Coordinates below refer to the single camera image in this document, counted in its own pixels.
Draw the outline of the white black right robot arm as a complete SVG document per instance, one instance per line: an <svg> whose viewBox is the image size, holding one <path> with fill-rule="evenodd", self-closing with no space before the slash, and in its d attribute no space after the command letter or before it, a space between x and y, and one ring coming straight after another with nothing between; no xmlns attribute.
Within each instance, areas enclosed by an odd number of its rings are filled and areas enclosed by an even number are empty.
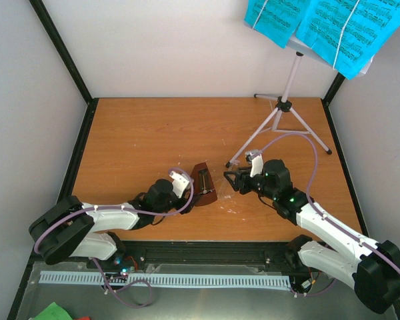
<svg viewBox="0 0 400 320"><path fill-rule="evenodd" d="M379 243L346 226L306 193L295 188L282 160L224 172L234 191L270 199L282 218L324 241L300 235L292 241L288 263L318 269L354 290L369 310L382 314L400 300L400 250L390 241Z"/></svg>

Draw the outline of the black front mounting rail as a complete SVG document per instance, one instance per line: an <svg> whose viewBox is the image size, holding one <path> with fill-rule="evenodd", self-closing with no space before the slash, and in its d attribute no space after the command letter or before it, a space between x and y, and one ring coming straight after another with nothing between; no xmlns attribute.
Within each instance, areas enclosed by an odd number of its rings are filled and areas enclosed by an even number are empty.
<svg viewBox="0 0 400 320"><path fill-rule="evenodd" d="M124 241L140 268L152 264L246 265L270 272L292 271L286 242Z"/></svg>

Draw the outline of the brown wooden metronome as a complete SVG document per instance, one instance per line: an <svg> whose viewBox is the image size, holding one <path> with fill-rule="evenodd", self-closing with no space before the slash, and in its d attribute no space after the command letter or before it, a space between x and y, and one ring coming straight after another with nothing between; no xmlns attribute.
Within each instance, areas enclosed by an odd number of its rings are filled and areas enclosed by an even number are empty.
<svg viewBox="0 0 400 320"><path fill-rule="evenodd" d="M210 205L217 201L217 192L206 162L194 166L190 177L193 180L195 207Z"/></svg>

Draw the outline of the left blue sheet music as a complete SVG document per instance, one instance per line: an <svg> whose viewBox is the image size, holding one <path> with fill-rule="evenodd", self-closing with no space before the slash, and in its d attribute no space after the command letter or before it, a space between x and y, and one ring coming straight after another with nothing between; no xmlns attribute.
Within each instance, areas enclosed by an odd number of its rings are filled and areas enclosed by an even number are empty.
<svg viewBox="0 0 400 320"><path fill-rule="evenodd" d="M284 49L309 5L305 0L248 1L244 23Z"/></svg>

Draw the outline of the green paper sheet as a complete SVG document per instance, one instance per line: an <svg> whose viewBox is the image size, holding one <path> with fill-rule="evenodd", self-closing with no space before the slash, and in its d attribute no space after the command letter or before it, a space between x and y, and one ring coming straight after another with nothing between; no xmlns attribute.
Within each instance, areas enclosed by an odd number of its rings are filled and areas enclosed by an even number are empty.
<svg viewBox="0 0 400 320"><path fill-rule="evenodd" d="M72 320L73 318L55 302L52 302L42 312L29 320Z"/></svg>

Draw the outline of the red paper piece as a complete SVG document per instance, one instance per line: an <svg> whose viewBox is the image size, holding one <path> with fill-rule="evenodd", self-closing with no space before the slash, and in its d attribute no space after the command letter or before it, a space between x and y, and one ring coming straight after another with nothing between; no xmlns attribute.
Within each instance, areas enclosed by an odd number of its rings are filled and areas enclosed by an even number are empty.
<svg viewBox="0 0 400 320"><path fill-rule="evenodd" d="M75 320L92 320L92 318L90 316L83 316L83 317L76 318Z"/></svg>

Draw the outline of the clear acrylic metronome cover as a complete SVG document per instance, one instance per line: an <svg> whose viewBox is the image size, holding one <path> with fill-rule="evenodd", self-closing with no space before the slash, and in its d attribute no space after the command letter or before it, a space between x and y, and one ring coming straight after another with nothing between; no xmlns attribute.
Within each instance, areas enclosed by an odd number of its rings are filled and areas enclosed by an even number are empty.
<svg viewBox="0 0 400 320"><path fill-rule="evenodd" d="M234 196L235 192L228 180L223 177L219 182L219 187L217 191L217 198L219 201L226 201Z"/></svg>

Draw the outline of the black aluminium frame post right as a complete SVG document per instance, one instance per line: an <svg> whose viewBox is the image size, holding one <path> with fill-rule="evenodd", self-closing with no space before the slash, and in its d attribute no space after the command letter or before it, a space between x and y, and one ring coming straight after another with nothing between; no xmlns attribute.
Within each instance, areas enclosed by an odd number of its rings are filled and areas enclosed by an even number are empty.
<svg viewBox="0 0 400 320"><path fill-rule="evenodd" d="M322 98L322 100L321 100L322 104L330 105L330 103L336 96L338 90L341 88L344 80L345 80L345 77L341 73L336 74L336 76L333 79L332 83L330 84L324 98Z"/></svg>

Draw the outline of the right blue sheet music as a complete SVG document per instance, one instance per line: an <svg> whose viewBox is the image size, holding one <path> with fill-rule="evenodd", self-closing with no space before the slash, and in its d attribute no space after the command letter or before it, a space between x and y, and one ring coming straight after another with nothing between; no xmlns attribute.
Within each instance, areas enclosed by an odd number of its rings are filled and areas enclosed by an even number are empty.
<svg viewBox="0 0 400 320"><path fill-rule="evenodd" d="M312 1L295 34L351 80L400 26L400 1Z"/></svg>

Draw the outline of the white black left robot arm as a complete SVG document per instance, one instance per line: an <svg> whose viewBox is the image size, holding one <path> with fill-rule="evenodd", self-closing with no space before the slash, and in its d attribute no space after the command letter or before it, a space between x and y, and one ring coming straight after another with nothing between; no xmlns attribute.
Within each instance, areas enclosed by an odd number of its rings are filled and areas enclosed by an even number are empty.
<svg viewBox="0 0 400 320"><path fill-rule="evenodd" d="M125 249L113 230L138 230L156 223L156 218L190 212L194 206L194 180L171 173L145 193L118 205L93 205L70 195L29 226L34 251L46 264L70 257L102 260L110 268L124 264Z"/></svg>

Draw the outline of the black aluminium frame post left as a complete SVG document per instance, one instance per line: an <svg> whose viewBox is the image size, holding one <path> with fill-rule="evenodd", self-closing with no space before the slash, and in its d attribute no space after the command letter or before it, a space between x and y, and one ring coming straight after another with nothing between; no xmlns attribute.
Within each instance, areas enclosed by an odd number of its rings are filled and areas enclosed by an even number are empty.
<svg viewBox="0 0 400 320"><path fill-rule="evenodd" d="M68 70L74 84L76 85L78 91L80 92L83 100L86 104L90 104L93 100L67 46L65 45L58 29L56 28L45 4L41 0L29 0L31 7L33 8L36 16L41 22L44 30L46 31L48 37L50 38L53 46L55 47L57 53L59 54L62 62L64 63L66 69Z"/></svg>

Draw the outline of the black aluminium frame post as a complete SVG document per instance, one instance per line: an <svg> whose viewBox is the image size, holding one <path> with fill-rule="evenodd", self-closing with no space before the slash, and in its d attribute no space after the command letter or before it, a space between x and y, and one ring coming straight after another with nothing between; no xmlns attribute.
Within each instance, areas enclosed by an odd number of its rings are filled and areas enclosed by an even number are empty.
<svg viewBox="0 0 400 320"><path fill-rule="evenodd" d="M322 104L330 105L330 103L336 96L338 90L341 88L344 80L345 80L345 77L341 73L336 74L336 76L333 79L332 83L330 84L324 98L322 98L322 100L321 100Z"/></svg>
<svg viewBox="0 0 400 320"><path fill-rule="evenodd" d="M53 46L55 47L57 53L59 54L62 62L64 63L66 69L68 70L74 84L76 85L78 91L80 92L83 100L86 104L90 104L93 100L67 46L65 45L58 29L56 28L45 4L41 0L29 0L31 7L33 8L36 16L41 22L44 30L46 31L48 37L50 38Z"/></svg>

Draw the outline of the blue sheet music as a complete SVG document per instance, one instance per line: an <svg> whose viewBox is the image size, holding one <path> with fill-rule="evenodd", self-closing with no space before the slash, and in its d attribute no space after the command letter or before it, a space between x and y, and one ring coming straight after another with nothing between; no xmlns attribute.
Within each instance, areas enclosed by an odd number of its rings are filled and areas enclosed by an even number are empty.
<svg viewBox="0 0 400 320"><path fill-rule="evenodd" d="M312 1L295 34L351 80L400 26L400 1Z"/></svg>
<svg viewBox="0 0 400 320"><path fill-rule="evenodd" d="M248 1L244 23L284 49L309 5L305 0Z"/></svg>

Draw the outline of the white tripod music stand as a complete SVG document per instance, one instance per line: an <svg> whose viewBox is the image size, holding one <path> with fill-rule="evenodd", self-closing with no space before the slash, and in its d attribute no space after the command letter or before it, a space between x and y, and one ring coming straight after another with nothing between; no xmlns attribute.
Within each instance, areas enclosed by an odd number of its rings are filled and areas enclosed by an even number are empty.
<svg viewBox="0 0 400 320"><path fill-rule="evenodd" d="M326 63L323 58L320 58L318 54L316 54L311 48L309 48L306 44L302 43L300 40L296 39L294 36L289 38L287 46L291 49L295 50L295 59L293 61L289 76L287 78L287 83L285 85L284 92L281 96L273 96L270 94L260 94L255 93L254 98L256 99L264 99L269 102L275 101L275 107L270 112L270 114L265 118L265 120L258 126L258 128L253 132L253 134L244 142L241 148L230 158L230 160L225 164L226 168L230 168L232 165L235 165L237 162L237 158L246 150L249 144L258 136L260 133L264 133L266 131L272 131L277 133L298 133L301 135L306 135L307 137L310 135L318 142L318 144L324 149L326 154L331 155L332 150L324 143L324 141L312 130L312 128L307 124L307 122L296 112L292 102L289 100L289 94L291 88L293 86L293 82L295 80L295 76L297 74L298 68L301 64L302 58L305 56L315 59L321 63ZM296 131L293 129L278 129L279 122L284 113L292 114L298 122L305 129L304 131Z"/></svg>

